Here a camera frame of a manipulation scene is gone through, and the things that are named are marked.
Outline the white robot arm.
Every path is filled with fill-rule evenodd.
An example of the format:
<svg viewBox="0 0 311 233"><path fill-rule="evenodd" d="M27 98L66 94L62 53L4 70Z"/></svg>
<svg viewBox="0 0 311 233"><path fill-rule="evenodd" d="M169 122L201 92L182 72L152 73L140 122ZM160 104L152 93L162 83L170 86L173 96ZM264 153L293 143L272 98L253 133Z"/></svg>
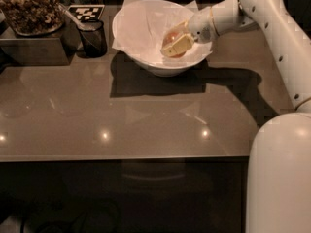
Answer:
<svg viewBox="0 0 311 233"><path fill-rule="evenodd" d="M264 124L249 156L245 233L311 233L311 40L283 0L224 0L172 27L161 53L257 25L294 110Z"/></svg>

